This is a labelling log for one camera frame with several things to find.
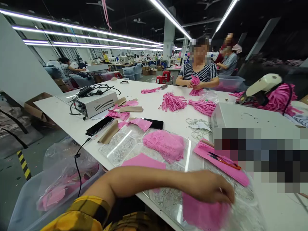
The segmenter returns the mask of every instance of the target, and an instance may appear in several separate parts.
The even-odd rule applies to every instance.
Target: pink lace
[[[297,96],[294,92],[293,84],[291,84],[291,88],[292,88],[291,101],[293,101],[297,99]],[[237,101],[238,101],[242,97],[243,94],[244,94],[244,91],[240,93],[232,93],[229,95],[237,97]],[[264,109],[268,111],[277,111],[279,113],[283,113],[283,110],[286,107],[286,103],[288,102],[289,95],[290,95],[289,86],[288,84],[283,83],[279,87],[277,87],[277,89],[269,93],[269,95],[267,96],[269,99],[269,102],[267,105],[260,106],[258,102],[247,102],[245,104],[252,104],[254,107],[259,108],[259,109]],[[297,110],[296,108],[292,107],[291,102],[290,102],[289,106],[286,109],[286,114],[288,114],[289,116],[294,116],[295,115],[294,111],[297,113],[303,113],[302,111]]]
[[[192,101],[191,99],[188,101],[188,104],[193,105],[194,109],[207,115],[211,116],[213,111],[216,108],[216,104],[212,101]]]
[[[150,90],[144,89],[144,90],[141,90],[141,94],[153,93],[156,90],[160,90],[160,88],[154,88],[154,89],[150,89]]]
[[[180,109],[184,109],[187,106],[187,100],[184,96],[174,96],[172,92],[168,92],[163,96],[163,103],[158,108],[162,108],[167,111],[169,108],[170,111],[178,111]]]
[[[157,130],[144,136],[143,144],[158,151],[168,162],[173,163],[184,158],[184,139],[164,130]]]

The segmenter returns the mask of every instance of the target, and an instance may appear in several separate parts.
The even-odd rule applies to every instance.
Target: electric cable
[[[74,156],[74,158],[75,158],[75,165],[76,165],[76,169],[77,169],[77,172],[78,172],[78,175],[79,175],[79,181],[80,181],[78,197],[80,196],[80,191],[81,191],[82,182],[81,182],[81,175],[80,175],[80,172],[79,172],[79,168],[78,168],[78,165],[77,165],[77,158],[80,157],[79,151],[80,151],[80,149],[82,148],[82,146],[83,146],[86,142],[88,142],[90,139],[91,139],[91,138],[88,138],[88,139],[80,146],[80,148],[78,149],[76,155]]]

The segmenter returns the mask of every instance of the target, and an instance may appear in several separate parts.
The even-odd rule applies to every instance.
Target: black phone
[[[94,136],[96,133],[98,133],[100,130],[102,130],[104,127],[106,127],[107,125],[109,125],[112,121],[114,120],[114,118],[107,116],[106,118],[102,119],[101,121],[99,121],[97,124],[95,124],[94,126],[90,127],[87,130],[86,135],[88,136]]]
[[[155,128],[155,129],[160,129],[163,130],[163,126],[164,126],[164,122],[163,121],[159,121],[159,120],[151,120],[151,119],[146,119],[146,118],[142,118],[144,120],[153,122],[150,126],[150,128]]]

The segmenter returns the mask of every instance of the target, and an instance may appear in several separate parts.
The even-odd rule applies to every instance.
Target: white machine
[[[86,117],[91,118],[102,111],[114,105],[114,102],[118,100],[115,91],[107,91],[102,95],[83,97],[74,99],[74,108],[83,113]]]

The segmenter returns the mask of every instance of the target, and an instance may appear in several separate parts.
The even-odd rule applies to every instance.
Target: red scissors
[[[208,153],[211,154],[211,155],[209,154],[210,157],[214,158],[215,160],[220,161],[221,163],[224,163],[224,164],[226,164],[226,165],[228,165],[228,166],[230,166],[230,167],[232,167],[232,168],[238,169],[238,170],[241,170],[241,169],[242,169],[241,167],[239,167],[237,164],[235,164],[232,160],[230,160],[230,159],[227,158],[227,157],[218,156],[218,155],[215,155],[214,153],[209,152],[209,151],[208,151]]]

